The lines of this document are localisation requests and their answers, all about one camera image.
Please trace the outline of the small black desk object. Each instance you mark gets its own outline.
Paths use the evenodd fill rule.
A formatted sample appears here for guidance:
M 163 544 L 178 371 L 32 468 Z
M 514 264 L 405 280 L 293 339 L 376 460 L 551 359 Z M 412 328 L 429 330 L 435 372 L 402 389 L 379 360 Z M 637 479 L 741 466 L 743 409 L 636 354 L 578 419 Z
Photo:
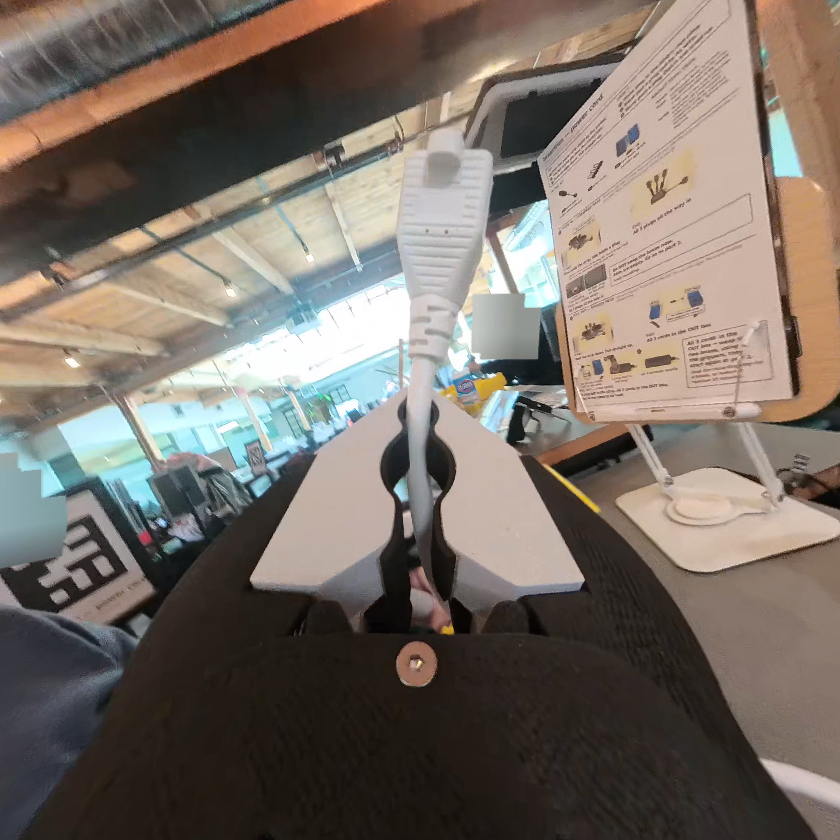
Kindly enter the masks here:
M 507 443 L 516 446 L 539 431 L 545 418 L 554 417 L 563 422 L 570 421 L 567 406 L 552 406 L 545 402 L 520 396 L 514 403 L 507 427 Z

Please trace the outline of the silver ventilation duct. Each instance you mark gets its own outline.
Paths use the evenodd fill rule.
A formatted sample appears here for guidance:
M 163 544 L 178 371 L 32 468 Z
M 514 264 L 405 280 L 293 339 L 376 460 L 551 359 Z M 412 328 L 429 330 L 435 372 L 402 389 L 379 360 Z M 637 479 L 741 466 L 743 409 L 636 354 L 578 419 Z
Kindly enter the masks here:
M 279 5 L 281 1 L 2 1 L 1 124 Z

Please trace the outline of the yellow plastic bin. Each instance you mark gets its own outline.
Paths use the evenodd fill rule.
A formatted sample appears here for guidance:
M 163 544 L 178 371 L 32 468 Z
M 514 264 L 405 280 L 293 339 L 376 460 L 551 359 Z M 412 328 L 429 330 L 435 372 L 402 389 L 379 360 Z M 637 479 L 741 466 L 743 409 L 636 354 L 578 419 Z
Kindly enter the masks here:
M 578 486 L 572 483 L 568 478 L 563 476 L 557 469 L 549 466 L 549 465 L 541 465 L 544 469 L 546 469 L 553 478 L 555 478 L 561 485 L 569 491 L 576 499 L 578 499 L 581 503 L 587 506 L 588 509 L 594 512 L 596 515 L 601 515 L 602 510 L 598 506 L 596 502 L 593 501 L 588 495 L 586 495 Z

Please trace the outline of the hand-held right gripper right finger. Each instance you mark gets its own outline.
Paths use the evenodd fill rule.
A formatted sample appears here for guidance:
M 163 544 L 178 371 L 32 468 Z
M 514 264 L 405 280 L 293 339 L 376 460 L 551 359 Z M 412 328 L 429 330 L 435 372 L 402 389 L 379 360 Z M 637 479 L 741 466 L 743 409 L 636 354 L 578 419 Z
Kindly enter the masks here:
M 522 458 L 451 402 L 434 402 L 429 473 L 440 492 L 429 578 L 455 634 L 501 602 L 580 592 L 584 575 Z

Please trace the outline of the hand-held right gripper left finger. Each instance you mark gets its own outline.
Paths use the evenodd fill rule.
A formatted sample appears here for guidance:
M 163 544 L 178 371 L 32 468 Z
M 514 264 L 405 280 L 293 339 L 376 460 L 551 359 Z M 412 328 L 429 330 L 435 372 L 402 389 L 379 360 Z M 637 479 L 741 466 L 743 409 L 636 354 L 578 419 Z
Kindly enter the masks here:
M 255 590 L 303 595 L 298 632 L 407 634 L 405 401 L 376 408 L 314 456 L 251 574 Z

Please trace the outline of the black and white tag sign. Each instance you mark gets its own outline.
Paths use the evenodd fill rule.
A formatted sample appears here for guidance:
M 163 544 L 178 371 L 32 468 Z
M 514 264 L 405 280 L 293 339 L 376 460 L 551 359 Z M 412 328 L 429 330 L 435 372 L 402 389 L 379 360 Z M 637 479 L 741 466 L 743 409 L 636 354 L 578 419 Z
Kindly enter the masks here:
M 61 554 L 2 569 L 2 605 L 98 625 L 131 618 L 156 595 L 153 561 L 133 523 L 99 478 L 65 498 Z

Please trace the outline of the white document stand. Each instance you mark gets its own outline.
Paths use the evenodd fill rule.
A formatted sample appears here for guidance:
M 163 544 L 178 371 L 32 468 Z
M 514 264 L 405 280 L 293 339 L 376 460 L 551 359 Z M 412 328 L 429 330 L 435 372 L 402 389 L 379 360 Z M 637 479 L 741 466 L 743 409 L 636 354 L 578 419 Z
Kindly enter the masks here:
M 732 423 L 759 481 L 723 468 L 672 476 L 641 426 L 630 424 L 654 483 L 619 510 L 680 569 L 717 573 L 838 540 L 838 520 L 788 496 L 752 423 Z

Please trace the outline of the white framed monitor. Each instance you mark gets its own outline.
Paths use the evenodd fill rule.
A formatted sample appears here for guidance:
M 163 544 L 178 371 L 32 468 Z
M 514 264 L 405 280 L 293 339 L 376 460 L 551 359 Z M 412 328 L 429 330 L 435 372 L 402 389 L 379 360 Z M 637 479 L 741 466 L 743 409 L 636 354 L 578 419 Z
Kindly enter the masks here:
M 527 170 L 622 61 L 609 56 L 487 79 L 465 127 L 465 146 L 490 152 L 495 177 Z

